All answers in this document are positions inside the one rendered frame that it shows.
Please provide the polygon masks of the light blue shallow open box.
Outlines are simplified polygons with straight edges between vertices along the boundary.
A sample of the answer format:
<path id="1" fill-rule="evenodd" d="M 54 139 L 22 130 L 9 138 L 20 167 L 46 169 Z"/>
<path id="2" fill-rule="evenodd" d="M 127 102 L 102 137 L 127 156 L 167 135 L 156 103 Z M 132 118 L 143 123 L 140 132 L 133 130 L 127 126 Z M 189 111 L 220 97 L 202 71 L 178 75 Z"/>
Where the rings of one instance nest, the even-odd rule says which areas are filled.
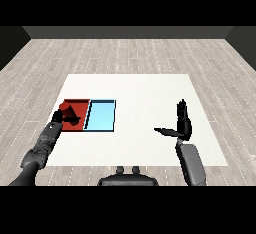
<path id="1" fill-rule="evenodd" d="M 115 125 L 116 101 L 93 99 L 84 121 L 85 132 L 113 132 Z"/>

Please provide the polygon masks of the dark grey robot body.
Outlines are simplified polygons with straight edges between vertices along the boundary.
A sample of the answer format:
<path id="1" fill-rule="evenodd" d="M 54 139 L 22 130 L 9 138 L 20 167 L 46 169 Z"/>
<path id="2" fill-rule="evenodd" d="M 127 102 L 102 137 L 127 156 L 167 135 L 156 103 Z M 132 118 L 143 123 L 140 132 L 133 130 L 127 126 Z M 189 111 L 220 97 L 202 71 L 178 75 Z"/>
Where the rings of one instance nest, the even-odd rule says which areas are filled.
<path id="1" fill-rule="evenodd" d="M 142 175 L 138 166 L 132 167 L 131 174 L 125 174 L 124 167 L 118 166 L 116 173 L 101 178 L 98 186 L 158 186 L 158 182 L 153 177 Z"/>

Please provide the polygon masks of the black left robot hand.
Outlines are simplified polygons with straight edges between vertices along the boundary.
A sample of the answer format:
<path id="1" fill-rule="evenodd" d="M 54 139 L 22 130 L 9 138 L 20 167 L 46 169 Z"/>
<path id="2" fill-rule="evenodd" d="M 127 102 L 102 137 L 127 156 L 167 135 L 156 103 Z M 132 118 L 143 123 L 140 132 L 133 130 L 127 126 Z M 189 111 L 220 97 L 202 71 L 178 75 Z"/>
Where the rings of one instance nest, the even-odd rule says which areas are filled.
<path id="1" fill-rule="evenodd" d="M 51 121 L 62 123 L 62 122 L 70 122 L 72 125 L 76 125 L 79 122 L 79 117 L 64 117 L 63 113 L 60 109 L 54 112 Z"/>

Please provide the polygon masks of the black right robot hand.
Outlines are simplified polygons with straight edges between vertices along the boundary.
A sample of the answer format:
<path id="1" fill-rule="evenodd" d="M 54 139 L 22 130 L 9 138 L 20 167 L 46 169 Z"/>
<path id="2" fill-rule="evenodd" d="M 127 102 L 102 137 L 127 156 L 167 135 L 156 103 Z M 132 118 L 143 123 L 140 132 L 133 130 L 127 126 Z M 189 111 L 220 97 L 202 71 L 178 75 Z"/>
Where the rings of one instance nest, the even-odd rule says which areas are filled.
<path id="1" fill-rule="evenodd" d="M 187 104 L 182 99 L 177 104 L 177 129 L 155 128 L 164 136 L 177 137 L 182 141 L 189 141 L 192 135 L 192 124 L 188 117 Z"/>

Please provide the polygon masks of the red can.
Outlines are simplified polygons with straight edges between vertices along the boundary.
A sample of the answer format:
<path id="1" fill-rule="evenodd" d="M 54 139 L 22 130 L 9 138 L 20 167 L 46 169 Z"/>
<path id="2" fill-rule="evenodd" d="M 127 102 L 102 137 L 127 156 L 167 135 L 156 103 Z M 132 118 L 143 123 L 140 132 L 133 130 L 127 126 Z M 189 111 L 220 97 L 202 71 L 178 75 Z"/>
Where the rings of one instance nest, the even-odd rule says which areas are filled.
<path id="1" fill-rule="evenodd" d="M 59 109 L 66 118 L 76 118 L 77 115 L 69 102 L 64 101 L 59 105 Z"/>

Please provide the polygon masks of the red shallow open box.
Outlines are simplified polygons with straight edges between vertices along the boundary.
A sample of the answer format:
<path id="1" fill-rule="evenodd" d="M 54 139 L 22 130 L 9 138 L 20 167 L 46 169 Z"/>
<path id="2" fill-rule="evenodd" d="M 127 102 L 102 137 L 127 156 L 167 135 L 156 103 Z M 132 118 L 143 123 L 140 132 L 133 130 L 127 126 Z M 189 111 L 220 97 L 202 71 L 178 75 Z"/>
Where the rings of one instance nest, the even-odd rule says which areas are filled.
<path id="1" fill-rule="evenodd" d="M 70 122 L 62 122 L 63 124 L 62 131 L 63 132 L 83 132 L 85 128 L 86 115 L 87 115 L 90 100 L 89 99 L 65 99 L 64 101 L 69 102 L 72 105 L 77 117 L 79 117 L 80 120 L 76 125 L 72 125 Z"/>

